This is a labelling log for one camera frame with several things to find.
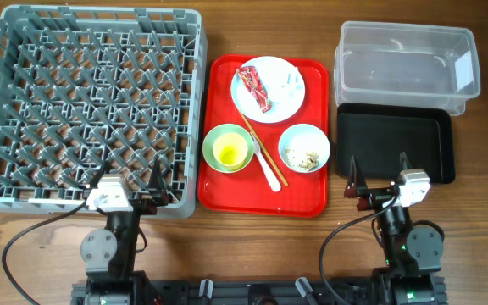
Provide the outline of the light blue bowl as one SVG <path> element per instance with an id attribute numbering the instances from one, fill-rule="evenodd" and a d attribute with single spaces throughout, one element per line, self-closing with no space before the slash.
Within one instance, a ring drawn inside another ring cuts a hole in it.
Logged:
<path id="1" fill-rule="evenodd" d="M 313 151 L 319 155 L 319 166 L 309 172 L 297 171 L 289 167 L 284 158 L 286 147 Z M 283 164 L 290 170 L 308 174 L 323 168 L 330 157 L 330 141 L 328 136 L 318 127 L 310 124 L 297 124 L 287 128 L 278 141 L 278 151 Z"/>

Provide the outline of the red snack wrapper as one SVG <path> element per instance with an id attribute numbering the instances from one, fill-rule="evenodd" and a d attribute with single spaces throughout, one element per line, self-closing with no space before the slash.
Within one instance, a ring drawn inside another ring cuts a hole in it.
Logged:
<path id="1" fill-rule="evenodd" d="M 255 66 L 243 66 L 237 68 L 236 73 L 242 80 L 244 87 L 258 103 L 260 110 L 263 113 L 268 112 L 272 108 L 272 102 L 260 79 L 257 68 Z"/>

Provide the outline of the white plastic fork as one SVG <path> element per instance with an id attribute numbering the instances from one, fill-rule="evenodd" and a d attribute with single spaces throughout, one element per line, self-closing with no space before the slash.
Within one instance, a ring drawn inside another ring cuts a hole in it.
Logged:
<path id="1" fill-rule="evenodd" d="M 254 135 L 251 135 L 252 140 L 253 140 L 253 153 L 257 157 L 259 164 L 262 168 L 262 171 L 264 173 L 264 176 L 266 180 L 269 183 L 270 189 L 274 192 L 278 192 L 281 190 L 281 184 L 276 178 L 273 170 L 269 167 L 267 161 L 265 160 L 262 152 L 261 152 L 261 147 L 258 143 L 258 140 Z"/>

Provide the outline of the green bowl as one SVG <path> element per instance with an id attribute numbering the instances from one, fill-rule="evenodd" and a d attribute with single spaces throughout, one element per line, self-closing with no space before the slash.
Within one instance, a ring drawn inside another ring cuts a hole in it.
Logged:
<path id="1" fill-rule="evenodd" d="M 243 136 L 246 141 L 247 141 L 247 146 L 248 146 L 248 152 L 247 152 L 247 156 L 246 156 L 246 159 L 244 160 L 244 163 L 243 165 L 237 169 L 237 170 L 234 170 L 234 171 L 229 171 L 229 170 L 226 170 L 224 169 L 221 164 L 219 164 L 215 157 L 214 157 L 214 153 L 213 153 L 213 145 L 214 145 L 214 141 L 216 140 L 216 138 L 226 132 L 235 132 L 235 133 L 238 133 L 240 134 L 241 136 Z M 249 163 L 250 161 L 252 160 L 252 156 L 253 156 L 253 143 L 252 143 L 252 138 L 250 136 L 250 134 L 241 126 L 239 125 L 235 125 L 235 124 L 222 124 L 222 125 L 218 125 L 216 127 L 214 127 L 211 131 L 209 131 L 207 133 L 207 135 L 205 136 L 204 138 L 204 141 L 203 141 L 203 145 L 202 145 L 202 154 L 207 162 L 207 164 L 221 172 L 221 173 L 233 173 L 233 172 L 237 172 L 239 171 L 240 169 L 243 169 L 245 168 Z"/>

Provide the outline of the light blue round plate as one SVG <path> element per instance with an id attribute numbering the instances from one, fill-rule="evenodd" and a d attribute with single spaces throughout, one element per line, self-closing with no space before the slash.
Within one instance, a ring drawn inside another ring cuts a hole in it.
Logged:
<path id="1" fill-rule="evenodd" d="M 288 72 L 296 67 L 295 65 L 282 58 L 262 56 L 248 60 L 241 65 L 241 67 L 243 66 L 255 66 L 257 68 L 260 79 L 272 102 L 272 108 L 263 113 L 256 100 L 244 87 L 238 74 L 235 73 L 230 85 L 230 94 L 236 108 L 246 117 L 259 123 L 279 123 L 289 119 L 302 106 L 306 89 L 300 71 L 299 86 L 293 94 L 283 98 L 281 93 L 281 87 L 287 80 Z"/>

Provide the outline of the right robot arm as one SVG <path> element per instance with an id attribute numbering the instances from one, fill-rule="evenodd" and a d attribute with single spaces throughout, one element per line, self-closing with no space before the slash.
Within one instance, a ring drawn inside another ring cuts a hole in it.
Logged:
<path id="1" fill-rule="evenodd" d="M 447 303 L 445 281 L 436 277 L 444 250 L 443 229 L 429 220 L 411 220 L 409 208 L 422 202 L 430 190 L 430 177 L 414 169 L 406 153 L 400 154 L 401 172 L 384 188 L 370 188 L 351 157 L 345 197 L 358 199 L 359 211 L 372 210 L 374 233 L 385 254 L 384 268 L 373 270 L 367 285 L 369 304 Z"/>

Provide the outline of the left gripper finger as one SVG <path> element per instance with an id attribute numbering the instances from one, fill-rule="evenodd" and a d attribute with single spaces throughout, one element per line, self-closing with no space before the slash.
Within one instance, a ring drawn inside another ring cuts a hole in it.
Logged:
<path id="1" fill-rule="evenodd" d="M 164 178 L 162 176 L 162 171 L 160 169 L 160 164 L 158 157 L 153 159 L 153 164 L 151 167 L 151 174 L 147 184 L 148 192 L 152 199 L 167 199 L 167 188 L 164 184 Z"/>
<path id="2" fill-rule="evenodd" d="M 102 176 L 106 173 L 106 169 L 108 166 L 108 162 L 104 161 L 103 164 L 100 166 L 99 170 L 94 174 L 89 182 L 89 188 L 94 189 L 97 188 L 98 182 L 101 180 Z"/>

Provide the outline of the yellow plastic cup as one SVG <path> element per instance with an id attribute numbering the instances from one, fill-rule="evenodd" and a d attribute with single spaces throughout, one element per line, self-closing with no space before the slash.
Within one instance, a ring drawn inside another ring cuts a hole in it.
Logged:
<path id="1" fill-rule="evenodd" d="M 213 143 L 216 161 L 229 171 L 237 170 L 243 165 L 247 152 L 246 139 L 235 132 L 226 132 L 218 136 Z"/>

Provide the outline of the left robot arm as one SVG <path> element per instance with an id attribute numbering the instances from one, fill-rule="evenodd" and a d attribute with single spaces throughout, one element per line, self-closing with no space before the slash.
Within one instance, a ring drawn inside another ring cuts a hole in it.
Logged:
<path id="1" fill-rule="evenodd" d="M 101 165 L 84 187 L 83 197 L 88 209 L 107 217 L 106 225 L 87 234 L 80 245 L 86 263 L 86 283 L 75 285 L 72 304 L 159 304 L 160 293 L 146 273 L 135 271 L 135 258 L 140 252 L 137 239 L 143 214 L 155 215 L 168 204 L 168 191 L 158 158 L 150 167 L 147 183 L 148 198 L 134 198 L 122 174 L 111 174 L 108 163 Z"/>

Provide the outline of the wooden chopstick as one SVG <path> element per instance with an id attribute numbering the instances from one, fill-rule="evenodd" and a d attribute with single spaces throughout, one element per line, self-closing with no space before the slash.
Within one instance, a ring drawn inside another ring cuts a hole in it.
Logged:
<path id="1" fill-rule="evenodd" d="M 258 134 L 253 129 L 252 125 L 249 123 L 247 117 L 242 112 L 240 112 L 240 111 L 239 111 L 239 114 L 242 117 L 242 119 L 244 120 L 244 122 L 247 125 L 248 129 L 250 130 L 250 132 L 252 133 L 252 136 L 254 137 L 254 139 L 258 141 L 258 145 L 261 147 L 262 153 L 268 159 L 270 165 L 274 169 L 274 171 L 275 171 L 276 175 L 278 176 L 278 178 L 281 180 L 281 182 L 284 184 L 284 186 L 289 186 L 289 184 L 288 184 L 285 176 L 280 172 L 277 164 L 275 163 L 275 161 L 270 156 L 270 153 L 266 149 L 266 147 L 264 146 L 264 144 L 261 142 L 260 138 L 258 137 Z"/>

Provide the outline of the white tissue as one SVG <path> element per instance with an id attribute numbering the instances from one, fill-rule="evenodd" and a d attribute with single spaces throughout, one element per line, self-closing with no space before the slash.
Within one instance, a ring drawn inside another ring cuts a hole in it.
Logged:
<path id="1" fill-rule="evenodd" d="M 300 72 L 297 67 L 293 67 L 287 75 L 286 82 L 281 87 L 281 93 L 283 98 L 287 98 L 293 94 L 293 92 L 299 86 Z"/>

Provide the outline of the rice and nut scraps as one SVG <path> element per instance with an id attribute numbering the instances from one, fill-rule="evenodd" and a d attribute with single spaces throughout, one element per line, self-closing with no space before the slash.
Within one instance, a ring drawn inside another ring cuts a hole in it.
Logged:
<path id="1" fill-rule="evenodd" d="M 286 147 L 284 158 L 287 165 L 297 171 L 309 172 L 319 166 L 319 155 L 313 151 Z"/>

